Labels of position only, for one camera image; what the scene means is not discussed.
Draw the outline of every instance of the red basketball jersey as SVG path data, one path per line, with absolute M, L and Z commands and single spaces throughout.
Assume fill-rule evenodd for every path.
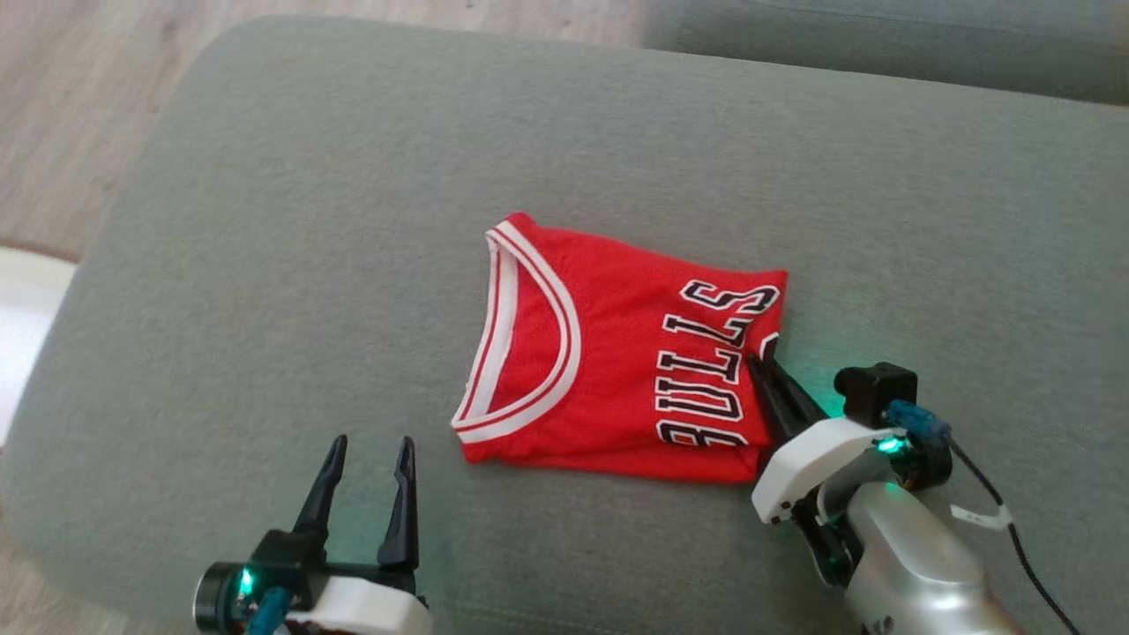
M 745 359 L 774 345 L 787 272 L 700 267 L 524 212 L 487 242 L 485 329 L 452 420 L 467 461 L 755 478 L 769 437 Z

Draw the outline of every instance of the cable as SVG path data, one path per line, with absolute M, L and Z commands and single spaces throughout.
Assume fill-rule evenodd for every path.
M 996 488 L 992 486 L 991 481 L 988 480 L 988 477 L 986 477 L 984 473 L 980 471 L 980 468 L 978 468 L 975 463 L 972 462 L 972 459 L 969 459 L 969 455 L 965 454 L 963 450 L 961 450 L 961 446 L 957 445 L 952 437 L 948 438 L 948 445 L 953 450 L 953 454 L 956 454 L 956 458 L 960 459 L 962 463 L 968 466 L 969 470 L 972 472 L 972 476 L 977 477 L 977 480 L 980 481 L 980 485 L 984 486 L 984 489 L 988 490 L 988 494 L 990 494 L 992 499 L 996 501 L 996 505 L 1003 506 L 1004 497 L 999 495 L 999 492 L 997 492 Z M 1074 621 L 1071 621 L 1070 618 L 1067 617 L 1066 612 L 1061 609 L 1061 607 L 1058 606 L 1058 602 L 1056 602 L 1054 599 L 1051 598 L 1051 594 L 1047 591 L 1047 588 L 1043 586 L 1043 583 L 1039 581 L 1039 576 L 1035 575 L 1035 571 L 1031 568 L 1031 563 L 1027 562 L 1027 554 L 1023 550 L 1023 545 L 1019 543 L 1019 533 L 1015 530 L 1015 521 L 1007 523 L 1007 532 L 1012 536 L 1012 545 L 1015 546 L 1015 555 L 1018 556 L 1019 564 L 1023 565 L 1023 572 L 1027 574 L 1027 580 L 1030 580 L 1031 583 L 1035 585 L 1035 591 L 1039 591 L 1039 594 L 1043 598 L 1043 601 L 1047 602 L 1047 606 L 1049 606 L 1052 611 L 1054 611 L 1054 615 L 1057 615 L 1058 618 L 1062 621 L 1062 625 L 1066 626 L 1067 630 L 1069 630 L 1071 635 L 1079 635 L 1082 632 L 1078 630 L 1078 627 L 1074 625 Z

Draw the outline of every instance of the gray couch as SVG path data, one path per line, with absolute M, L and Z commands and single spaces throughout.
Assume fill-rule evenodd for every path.
M 1127 0 L 659 0 L 648 45 L 1129 103 Z
M 850 633 L 747 487 L 466 464 L 449 429 L 514 209 L 791 271 L 781 354 L 917 369 L 1091 633 L 1129 615 L 1129 111 L 890 77 L 265 19 L 184 79 L 79 269 L 5 451 L 56 583 L 187 624 L 352 440 L 330 553 L 371 560 L 419 447 L 440 635 Z M 963 470 L 927 496 L 987 511 Z M 947 521 L 1032 633 L 1005 536 Z

